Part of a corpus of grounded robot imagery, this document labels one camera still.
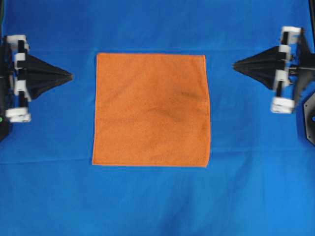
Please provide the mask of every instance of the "white bracket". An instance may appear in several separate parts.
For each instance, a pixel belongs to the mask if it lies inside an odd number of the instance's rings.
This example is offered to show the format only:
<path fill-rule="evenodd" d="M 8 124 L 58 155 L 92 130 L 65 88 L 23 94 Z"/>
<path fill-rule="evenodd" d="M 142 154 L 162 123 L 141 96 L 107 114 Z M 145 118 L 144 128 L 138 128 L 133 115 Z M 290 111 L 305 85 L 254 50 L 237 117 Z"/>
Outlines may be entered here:
<path fill-rule="evenodd" d="M 6 37 L 7 43 L 10 44 L 11 50 L 12 51 L 17 51 L 18 50 L 18 45 L 19 45 L 19 40 L 24 41 L 24 48 L 29 51 L 30 46 L 28 45 L 26 41 L 26 36 L 23 34 L 16 34 L 16 35 L 9 35 Z"/>
<path fill-rule="evenodd" d="M 26 88 L 26 81 L 25 80 L 16 80 L 15 81 L 14 95 L 18 96 L 20 91 L 24 92 L 24 97 L 27 98 L 27 100 L 29 102 L 32 101 L 31 96 L 29 94 L 29 91 Z"/>
<path fill-rule="evenodd" d="M 10 122 L 30 122 L 31 115 L 26 107 L 11 108 L 5 111 Z"/>
<path fill-rule="evenodd" d="M 295 44 L 299 40 L 299 36 L 301 34 L 301 28 L 291 27 L 291 26 L 283 26 L 281 31 L 281 41 L 283 39 L 284 32 L 288 32 L 288 44 Z"/>
<path fill-rule="evenodd" d="M 291 114 L 294 109 L 294 101 L 283 97 L 274 97 L 271 103 L 271 112 Z"/>

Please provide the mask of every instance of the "blue fabric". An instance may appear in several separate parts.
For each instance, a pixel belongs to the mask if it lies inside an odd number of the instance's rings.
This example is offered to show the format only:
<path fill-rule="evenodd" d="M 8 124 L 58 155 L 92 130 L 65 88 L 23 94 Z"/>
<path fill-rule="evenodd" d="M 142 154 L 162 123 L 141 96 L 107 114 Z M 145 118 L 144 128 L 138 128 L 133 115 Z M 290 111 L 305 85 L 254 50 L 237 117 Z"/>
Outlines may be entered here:
<path fill-rule="evenodd" d="M 283 25 L 311 42 L 307 1 L 7 0 L 5 33 L 75 78 L 0 143 L 0 235 L 314 235 L 302 110 L 270 113 L 273 93 L 231 67 L 276 46 Z M 207 56 L 207 168 L 91 165 L 98 52 Z"/>

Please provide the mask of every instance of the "microfiber cloth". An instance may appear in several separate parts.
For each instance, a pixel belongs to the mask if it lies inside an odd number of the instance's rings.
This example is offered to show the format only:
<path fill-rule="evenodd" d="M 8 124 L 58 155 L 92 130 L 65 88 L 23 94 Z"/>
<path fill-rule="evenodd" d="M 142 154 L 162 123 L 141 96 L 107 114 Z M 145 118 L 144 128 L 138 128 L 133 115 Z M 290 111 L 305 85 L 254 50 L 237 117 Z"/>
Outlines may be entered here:
<path fill-rule="evenodd" d="M 97 55 L 93 164 L 206 167 L 204 56 Z"/>

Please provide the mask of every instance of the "black cable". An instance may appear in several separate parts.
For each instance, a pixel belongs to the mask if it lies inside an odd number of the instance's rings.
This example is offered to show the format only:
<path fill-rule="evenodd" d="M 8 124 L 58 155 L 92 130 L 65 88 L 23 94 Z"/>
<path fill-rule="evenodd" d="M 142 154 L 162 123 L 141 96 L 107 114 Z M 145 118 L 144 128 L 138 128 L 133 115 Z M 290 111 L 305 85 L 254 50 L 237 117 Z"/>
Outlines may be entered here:
<path fill-rule="evenodd" d="M 310 17 L 312 23 L 312 31 L 313 31 L 313 43 L 315 48 L 315 0 L 309 0 L 309 8 L 310 8 Z"/>

